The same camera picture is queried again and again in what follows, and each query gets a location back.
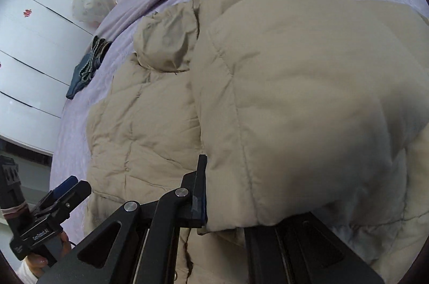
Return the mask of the beige puffer jacket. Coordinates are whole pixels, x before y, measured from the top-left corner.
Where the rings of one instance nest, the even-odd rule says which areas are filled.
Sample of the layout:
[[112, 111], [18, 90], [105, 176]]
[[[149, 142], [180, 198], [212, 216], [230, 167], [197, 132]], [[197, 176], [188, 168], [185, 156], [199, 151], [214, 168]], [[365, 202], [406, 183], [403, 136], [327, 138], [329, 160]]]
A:
[[170, 6], [141, 19], [87, 141], [87, 232], [207, 156], [180, 283], [246, 283], [243, 230], [306, 211], [397, 283], [428, 237], [428, 19], [390, 1]]

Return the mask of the folded blue jeans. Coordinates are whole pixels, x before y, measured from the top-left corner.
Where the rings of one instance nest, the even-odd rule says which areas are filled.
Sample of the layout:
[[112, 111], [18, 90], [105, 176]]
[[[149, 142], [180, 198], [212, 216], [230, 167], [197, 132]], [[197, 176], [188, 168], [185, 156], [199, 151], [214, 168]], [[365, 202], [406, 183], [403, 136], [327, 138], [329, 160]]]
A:
[[68, 88], [66, 98], [73, 99], [76, 94], [82, 91], [95, 76], [100, 68], [112, 41], [95, 36], [92, 40], [91, 50], [87, 52], [73, 71], [71, 84]]

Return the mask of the white wardrobe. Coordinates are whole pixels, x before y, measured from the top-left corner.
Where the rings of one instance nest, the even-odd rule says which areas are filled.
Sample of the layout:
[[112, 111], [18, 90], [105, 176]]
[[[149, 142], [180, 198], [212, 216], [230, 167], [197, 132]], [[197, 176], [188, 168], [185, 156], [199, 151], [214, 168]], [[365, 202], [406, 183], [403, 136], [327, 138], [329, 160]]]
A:
[[73, 70], [95, 29], [73, 0], [1, 0], [1, 137], [51, 155]]

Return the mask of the white plastic bag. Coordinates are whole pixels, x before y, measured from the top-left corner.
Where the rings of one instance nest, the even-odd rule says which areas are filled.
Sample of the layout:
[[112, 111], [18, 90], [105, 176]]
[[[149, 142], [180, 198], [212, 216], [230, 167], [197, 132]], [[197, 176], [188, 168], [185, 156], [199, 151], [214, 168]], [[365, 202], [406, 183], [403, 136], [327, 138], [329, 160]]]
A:
[[77, 21], [98, 28], [115, 6], [114, 0], [73, 0], [71, 11]]

